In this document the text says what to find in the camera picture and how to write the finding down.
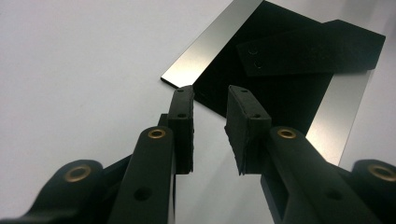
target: mounting hole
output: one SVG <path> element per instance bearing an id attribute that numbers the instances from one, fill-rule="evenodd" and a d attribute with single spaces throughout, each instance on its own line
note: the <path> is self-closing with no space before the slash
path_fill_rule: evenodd
<path id="1" fill-rule="evenodd" d="M 148 133 L 148 137 L 150 138 L 162 138 L 165 136 L 165 131 L 162 129 L 154 129 Z"/>
<path id="2" fill-rule="evenodd" d="M 297 137 L 296 133 L 289 129 L 279 129 L 277 134 L 283 138 L 295 138 Z"/>
<path id="3" fill-rule="evenodd" d="M 328 199 L 340 201 L 343 199 L 343 195 L 336 189 L 327 189 L 324 193 Z"/>
<path id="4" fill-rule="evenodd" d="M 262 67 L 264 66 L 264 64 L 263 64 L 262 62 L 259 62 L 259 61 L 254 62 L 254 65 L 255 65 L 257 68 L 262 68 Z"/>
<path id="5" fill-rule="evenodd" d="M 152 191 L 149 188 L 142 187 L 134 192 L 134 198 L 139 202 L 143 202 L 149 199 L 152 195 Z"/>
<path id="6" fill-rule="evenodd" d="M 82 164 L 67 171 L 67 173 L 64 175 L 64 180 L 70 183 L 78 182 L 82 179 L 85 179 L 85 177 L 90 175 L 90 173 L 91 167 L 86 164 Z"/>
<path id="7" fill-rule="evenodd" d="M 396 173 L 392 170 L 390 170 L 388 167 L 378 165 L 378 164 L 370 164 L 369 167 L 369 172 L 386 181 L 389 182 L 395 182 L 396 181 Z"/>

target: white table surface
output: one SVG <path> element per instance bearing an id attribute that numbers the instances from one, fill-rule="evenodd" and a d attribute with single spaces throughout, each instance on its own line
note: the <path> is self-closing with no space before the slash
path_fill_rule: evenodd
<path id="1" fill-rule="evenodd" d="M 0 218 L 25 213 L 64 164 L 131 154 L 166 113 L 160 81 L 231 0 L 0 1 Z M 387 37 L 340 165 L 396 164 L 396 2 L 271 1 Z M 177 223 L 271 223 L 258 175 L 238 176 L 225 119 L 195 103 L 194 172 L 177 177 Z"/>

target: black plastic arm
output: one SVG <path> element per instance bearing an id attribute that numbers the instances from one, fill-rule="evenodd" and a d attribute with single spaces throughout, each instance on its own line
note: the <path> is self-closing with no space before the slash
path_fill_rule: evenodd
<path id="1" fill-rule="evenodd" d="M 327 163 L 299 131 L 270 127 L 254 96 L 230 86 L 225 130 L 236 164 L 240 173 L 262 174 L 275 223 L 395 223 L 396 167 L 358 161 L 350 173 Z"/>

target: white background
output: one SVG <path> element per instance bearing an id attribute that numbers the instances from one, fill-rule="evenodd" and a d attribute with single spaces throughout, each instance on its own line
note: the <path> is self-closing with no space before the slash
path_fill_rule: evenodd
<path id="1" fill-rule="evenodd" d="M 231 0 L 0 1 L 0 218 L 25 213 L 64 164 L 105 167 L 166 113 L 160 76 Z M 386 35 L 341 166 L 396 164 L 396 2 L 271 1 Z M 177 177 L 177 223 L 272 222 L 259 176 L 238 176 L 225 119 L 195 104 L 194 173 Z"/>

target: silver metal edge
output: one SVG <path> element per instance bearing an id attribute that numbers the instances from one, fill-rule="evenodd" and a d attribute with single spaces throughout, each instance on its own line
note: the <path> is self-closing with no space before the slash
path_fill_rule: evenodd
<path id="1" fill-rule="evenodd" d="M 235 0 L 163 74 L 178 88 L 192 85 L 262 0 Z M 323 158 L 338 165 L 371 72 L 335 74 L 307 134 Z"/>

